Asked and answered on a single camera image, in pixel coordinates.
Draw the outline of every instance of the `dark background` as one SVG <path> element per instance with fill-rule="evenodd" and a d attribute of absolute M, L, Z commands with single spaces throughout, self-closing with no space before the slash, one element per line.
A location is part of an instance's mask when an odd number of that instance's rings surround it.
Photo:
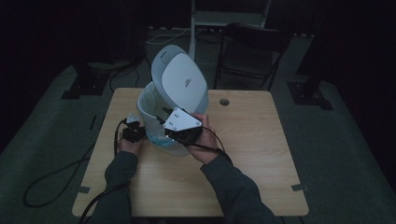
<path fill-rule="evenodd" d="M 197 9 L 262 12 L 263 1 L 199 0 Z M 139 55 L 147 28 L 189 27 L 190 1 L 2 1 L 1 148 L 74 60 Z M 396 3 L 273 1 L 267 27 L 315 35 L 299 74 L 333 83 L 396 189 Z"/>

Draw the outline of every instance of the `gray carpet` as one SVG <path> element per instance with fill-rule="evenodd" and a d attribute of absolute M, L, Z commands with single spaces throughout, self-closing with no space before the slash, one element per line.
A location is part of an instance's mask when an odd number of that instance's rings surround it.
<path fill-rule="evenodd" d="M 156 31 L 150 35 L 179 33 Z M 210 41 L 212 35 L 200 35 Z M 287 81 L 304 81 L 296 71 L 311 39 L 294 37 L 281 61 L 272 94 L 276 103 L 291 155 L 304 185 L 310 212 L 305 223 L 396 223 L 396 197 L 376 164 L 360 130 L 340 98 L 337 89 L 323 82 L 320 89 L 334 110 L 318 106 L 295 105 Z M 188 50 L 185 36 L 166 44 Z M 163 48 L 147 45 L 150 61 Z M 219 45 L 197 41 L 198 66 L 208 87 L 213 76 Z M 107 86 L 102 96 L 81 96 L 61 100 L 76 73 L 68 67 L 55 78 L 34 112 L 0 156 L 0 223 L 78 223 L 72 207 L 87 162 L 82 163 L 65 193 L 54 203 L 29 208 L 22 194 L 33 180 L 78 160 L 95 142 L 106 114 L 112 92 Z M 145 87 L 150 81 L 149 66 L 142 62 L 115 77 L 112 87 Z M 259 90 L 260 81 L 226 77 L 218 89 Z M 28 200 L 44 203 L 62 190 L 74 167 L 54 175 L 32 188 Z M 284 217 L 287 224 L 301 223 L 297 217 Z"/>

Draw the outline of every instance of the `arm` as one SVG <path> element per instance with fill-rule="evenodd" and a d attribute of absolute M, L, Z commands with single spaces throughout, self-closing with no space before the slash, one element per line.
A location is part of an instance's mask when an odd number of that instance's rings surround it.
<path fill-rule="evenodd" d="M 207 115 L 193 114 L 203 126 L 209 126 Z M 218 148 L 216 137 L 203 130 L 198 145 Z M 226 223 L 276 223 L 272 211 L 262 203 L 259 189 L 252 179 L 233 167 L 214 150 L 188 147 L 190 154 L 204 166 L 201 168 L 219 200 Z"/>
<path fill-rule="evenodd" d="M 142 144 L 143 140 L 137 143 L 120 141 L 120 152 L 105 171 L 106 190 L 126 184 L 134 176 Z M 129 188 L 117 189 L 99 200 L 88 223 L 131 223 Z"/>
<path fill-rule="evenodd" d="M 276 223 L 252 179 L 218 156 L 201 168 L 216 192 L 226 223 Z"/>

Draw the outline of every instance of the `white lid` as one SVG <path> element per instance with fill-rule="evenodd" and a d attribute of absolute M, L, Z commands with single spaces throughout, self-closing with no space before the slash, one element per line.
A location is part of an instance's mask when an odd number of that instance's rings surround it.
<path fill-rule="evenodd" d="M 171 108 L 205 113 L 208 104 L 205 78 L 183 49 L 175 45 L 163 48 L 154 58 L 151 76 L 155 88 Z"/>

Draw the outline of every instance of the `chair back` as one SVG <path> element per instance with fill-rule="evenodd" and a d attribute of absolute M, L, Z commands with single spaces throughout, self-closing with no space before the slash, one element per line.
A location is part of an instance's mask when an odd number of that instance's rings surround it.
<path fill-rule="evenodd" d="M 235 22 L 222 29 L 221 45 L 224 43 L 225 36 L 253 49 L 270 50 L 278 53 L 283 53 L 290 43 L 290 39 L 277 30 L 268 30 Z"/>

